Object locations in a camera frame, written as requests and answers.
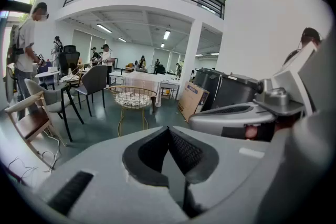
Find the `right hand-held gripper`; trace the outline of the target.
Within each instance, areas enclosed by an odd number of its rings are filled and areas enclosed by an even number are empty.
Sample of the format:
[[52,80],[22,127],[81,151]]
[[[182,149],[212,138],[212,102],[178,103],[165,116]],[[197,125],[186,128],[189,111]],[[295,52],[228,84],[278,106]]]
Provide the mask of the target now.
[[258,82],[253,102],[228,105],[196,113],[189,118],[191,130],[223,137],[244,137],[245,127],[258,127],[254,140],[270,141],[274,134],[313,113],[308,90],[299,72],[317,52],[307,44],[269,79]]

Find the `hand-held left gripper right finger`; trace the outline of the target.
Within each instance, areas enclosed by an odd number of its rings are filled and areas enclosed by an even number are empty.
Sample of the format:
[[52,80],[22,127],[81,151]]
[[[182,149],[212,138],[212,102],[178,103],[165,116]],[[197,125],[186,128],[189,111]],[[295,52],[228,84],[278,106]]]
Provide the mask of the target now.
[[260,222],[258,209],[279,161],[277,141],[225,138],[169,128],[169,150],[185,176],[176,222]]

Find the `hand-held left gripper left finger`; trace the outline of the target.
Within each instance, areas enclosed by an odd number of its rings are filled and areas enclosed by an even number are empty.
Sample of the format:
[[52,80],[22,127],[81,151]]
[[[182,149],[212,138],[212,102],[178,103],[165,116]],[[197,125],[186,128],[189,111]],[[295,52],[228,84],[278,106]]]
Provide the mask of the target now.
[[92,179],[70,208],[75,222],[183,222],[187,214],[166,187],[138,182],[125,168],[122,155],[132,143],[158,131],[155,127],[97,143],[56,169],[35,194],[51,200],[78,172]]

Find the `gold wire basket chair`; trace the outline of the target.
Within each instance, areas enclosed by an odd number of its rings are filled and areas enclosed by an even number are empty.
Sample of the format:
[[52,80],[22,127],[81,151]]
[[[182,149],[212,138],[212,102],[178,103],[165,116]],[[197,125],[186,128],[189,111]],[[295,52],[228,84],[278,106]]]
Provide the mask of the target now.
[[121,107],[120,120],[117,126],[118,137],[122,136],[122,121],[126,110],[140,110],[142,130],[149,128],[144,110],[155,105],[156,92],[136,86],[111,86],[109,91],[112,93],[115,103]]

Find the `wooden chair brown seat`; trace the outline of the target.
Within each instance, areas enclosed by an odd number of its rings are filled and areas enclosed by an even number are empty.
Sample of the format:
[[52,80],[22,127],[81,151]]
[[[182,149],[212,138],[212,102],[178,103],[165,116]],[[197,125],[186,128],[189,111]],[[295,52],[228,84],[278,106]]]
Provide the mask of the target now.
[[[19,112],[40,101],[42,107],[38,108],[33,113],[24,116],[21,120],[15,121],[13,118],[13,113]],[[59,132],[55,129],[53,121],[50,118],[50,113],[47,110],[47,105],[44,97],[44,92],[39,91],[31,95],[30,97],[17,102],[16,104],[7,107],[5,110],[6,114],[9,116],[15,130],[18,132],[21,139],[29,147],[29,149],[45,164],[50,170],[54,169],[54,163],[48,164],[44,160],[43,153],[39,153],[34,146],[32,141],[42,132],[50,134],[50,137],[58,141],[58,144],[66,146]]]

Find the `table with beige cloth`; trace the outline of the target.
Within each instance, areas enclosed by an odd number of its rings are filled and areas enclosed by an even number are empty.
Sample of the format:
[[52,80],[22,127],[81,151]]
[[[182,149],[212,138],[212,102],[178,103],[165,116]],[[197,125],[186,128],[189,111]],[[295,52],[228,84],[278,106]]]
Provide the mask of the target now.
[[161,78],[156,74],[133,71],[126,73],[123,79],[124,86],[135,86],[156,92],[155,107],[161,106]]

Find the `dark grey upholstered chair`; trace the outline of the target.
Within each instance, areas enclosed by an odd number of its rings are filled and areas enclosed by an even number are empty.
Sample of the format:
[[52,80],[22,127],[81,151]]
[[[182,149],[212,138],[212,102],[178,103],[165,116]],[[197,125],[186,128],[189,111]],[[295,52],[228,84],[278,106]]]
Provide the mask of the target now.
[[105,65],[97,65],[90,68],[90,70],[81,77],[82,85],[76,88],[79,106],[81,108],[80,95],[84,95],[86,97],[90,116],[92,116],[92,113],[89,104],[89,96],[91,96],[91,102],[93,102],[94,93],[101,91],[103,107],[105,108],[104,89],[107,85],[107,71],[108,67]]

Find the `person's right hand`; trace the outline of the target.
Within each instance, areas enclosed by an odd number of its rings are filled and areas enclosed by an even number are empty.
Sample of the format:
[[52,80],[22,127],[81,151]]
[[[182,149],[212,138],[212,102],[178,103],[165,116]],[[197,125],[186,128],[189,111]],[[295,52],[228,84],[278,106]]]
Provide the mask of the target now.
[[249,125],[245,127],[245,139],[254,140],[258,134],[258,127]]

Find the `large black case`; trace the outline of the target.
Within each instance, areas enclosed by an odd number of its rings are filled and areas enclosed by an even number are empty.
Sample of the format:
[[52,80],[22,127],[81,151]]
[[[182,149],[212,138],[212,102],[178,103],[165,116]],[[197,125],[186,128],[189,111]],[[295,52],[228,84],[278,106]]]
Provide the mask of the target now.
[[197,69],[194,84],[207,90],[202,111],[251,102],[258,80],[238,74],[225,74],[214,69]]

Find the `large cardboard box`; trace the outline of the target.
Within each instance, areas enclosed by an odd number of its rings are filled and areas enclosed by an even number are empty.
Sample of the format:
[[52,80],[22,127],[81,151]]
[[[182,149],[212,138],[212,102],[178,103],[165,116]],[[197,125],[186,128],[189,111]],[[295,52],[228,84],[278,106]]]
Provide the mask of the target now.
[[178,102],[178,109],[189,122],[189,118],[195,113],[201,112],[209,92],[194,83],[187,82],[185,84],[182,96]]

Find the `white desk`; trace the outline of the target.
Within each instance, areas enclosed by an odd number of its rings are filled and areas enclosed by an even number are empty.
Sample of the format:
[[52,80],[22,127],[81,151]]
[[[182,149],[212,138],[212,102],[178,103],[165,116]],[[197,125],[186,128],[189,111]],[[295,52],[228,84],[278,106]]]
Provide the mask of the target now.
[[109,73],[110,86],[122,86],[124,85],[125,73],[121,71],[114,71]]
[[161,81],[161,97],[164,99],[177,99],[180,83],[176,81]]

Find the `floral seat cushion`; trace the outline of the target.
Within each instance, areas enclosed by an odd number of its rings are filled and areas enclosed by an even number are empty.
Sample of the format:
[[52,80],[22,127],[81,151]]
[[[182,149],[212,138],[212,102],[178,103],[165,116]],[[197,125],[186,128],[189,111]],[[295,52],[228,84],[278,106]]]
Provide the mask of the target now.
[[151,98],[146,94],[121,92],[114,97],[115,102],[124,108],[142,109],[151,104]]
[[67,75],[67,76],[64,76],[60,79],[60,82],[65,82],[65,83],[72,83],[72,82],[78,82],[79,81],[79,76],[78,75]]

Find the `small round white table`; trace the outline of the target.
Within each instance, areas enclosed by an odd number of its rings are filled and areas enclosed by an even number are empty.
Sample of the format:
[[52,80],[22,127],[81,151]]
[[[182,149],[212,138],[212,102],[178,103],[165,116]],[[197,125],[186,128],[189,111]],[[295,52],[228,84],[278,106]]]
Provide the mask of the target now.
[[52,89],[55,90],[54,76],[59,75],[59,71],[52,72],[42,72],[35,75],[39,80],[38,84],[48,90],[48,86],[52,86]]

